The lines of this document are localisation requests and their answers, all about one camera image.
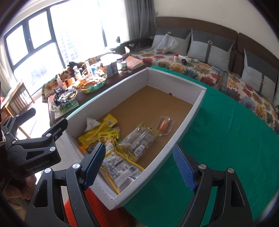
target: plastic food package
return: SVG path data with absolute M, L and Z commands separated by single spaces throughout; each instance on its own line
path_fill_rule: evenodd
M 87 149 L 91 143 L 94 143 L 98 140 L 98 133 L 99 132 L 107 132 L 117 123 L 117 120 L 110 114 L 108 114 L 102 123 L 96 128 L 90 130 L 83 136 L 80 136 L 78 139 L 82 143 L 84 149 Z
M 94 128 L 96 128 L 97 126 L 100 125 L 100 122 L 98 122 L 97 120 L 92 119 L 92 118 L 90 118 L 90 117 L 87 117 L 87 118 L 86 118 L 86 123 L 87 123 L 87 127 L 86 127 L 85 132 L 88 132 L 88 131 L 90 131 L 91 129 L 94 129 Z
M 154 51 L 156 54 L 166 54 L 178 45 L 179 43 L 176 41 L 175 38 L 171 37 L 169 34 L 166 34 L 160 44 L 154 49 Z
M 119 127 L 111 128 L 111 129 L 108 130 L 108 132 L 112 132 L 112 131 L 114 131 L 114 133 L 112 133 L 112 137 L 115 135 L 115 131 L 118 132 L 118 137 L 120 137 L 120 128 L 119 128 Z M 91 143 L 91 144 L 88 146 L 88 148 L 86 148 L 86 149 L 85 149 L 84 147 L 81 146 L 81 147 L 80 147 L 80 150 L 82 151 L 82 153 L 83 153 L 84 155 L 91 154 L 92 151 L 94 150 L 94 148 L 97 146 L 98 143 L 99 143 L 99 138 L 98 138 L 98 140 L 96 140 L 95 142 Z
M 156 127 L 156 131 L 159 132 L 159 136 L 167 135 L 172 130 L 174 120 L 169 117 L 161 116 Z
M 119 194 L 144 171 L 144 168 L 119 153 L 112 139 L 105 145 L 106 155 L 100 173 Z
M 111 130 L 105 133 L 98 133 L 98 141 L 101 143 L 106 143 L 111 139 L 113 139 L 113 141 L 117 143 L 117 140 L 119 139 L 118 130 Z
M 142 122 L 134 131 L 126 136 L 117 146 L 117 150 L 126 155 L 130 160 L 136 162 L 145 151 L 151 146 L 158 132 L 154 129 L 146 128 Z

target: white wall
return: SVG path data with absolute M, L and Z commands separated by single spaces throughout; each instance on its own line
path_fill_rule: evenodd
M 157 16 L 205 20 L 241 32 L 279 58 L 279 41 L 248 0 L 154 0 Z

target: blue gripper pad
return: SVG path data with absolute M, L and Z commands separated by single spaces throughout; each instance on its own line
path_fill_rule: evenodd
M 197 185 L 194 182 L 194 172 L 187 162 L 186 158 L 182 154 L 182 151 L 179 149 L 177 144 L 172 148 L 172 155 L 176 162 L 176 165 L 179 169 L 179 172 L 184 180 L 184 183 L 187 187 L 189 187 L 192 191 L 195 190 Z
M 101 164 L 103 163 L 103 160 L 105 158 L 105 145 L 103 143 L 100 146 L 98 145 L 92 151 L 92 153 L 86 155 L 80 163 L 82 167 L 87 166 L 85 169 L 85 178 L 83 184 L 81 185 L 84 191 L 87 190 L 89 186 L 94 184 Z

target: metal screw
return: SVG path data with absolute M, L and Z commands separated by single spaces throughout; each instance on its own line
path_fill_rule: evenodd
M 199 168 L 200 169 L 206 169 L 206 165 L 205 164 L 199 164 Z
M 49 172 L 51 172 L 51 168 L 46 168 L 45 173 L 49 173 Z
M 74 169 L 77 169 L 77 168 L 79 168 L 79 167 L 80 167 L 80 164 L 79 164 L 79 163 L 73 164 L 73 168 L 74 168 Z
M 229 173 L 234 173 L 234 169 L 228 168 L 228 172 L 229 172 Z

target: green table cloth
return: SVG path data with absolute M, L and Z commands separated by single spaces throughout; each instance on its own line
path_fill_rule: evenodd
M 160 67 L 207 88 L 202 106 L 181 140 L 186 152 L 211 169 L 233 168 L 255 220 L 279 187 L 279 137 L 235 100 L 199 81 Z M 217 188 L 211 191 L 201 226 L 210 220 Z M 124 207 L 147 227 L 176 227 L 193 195 L 172 155 Z

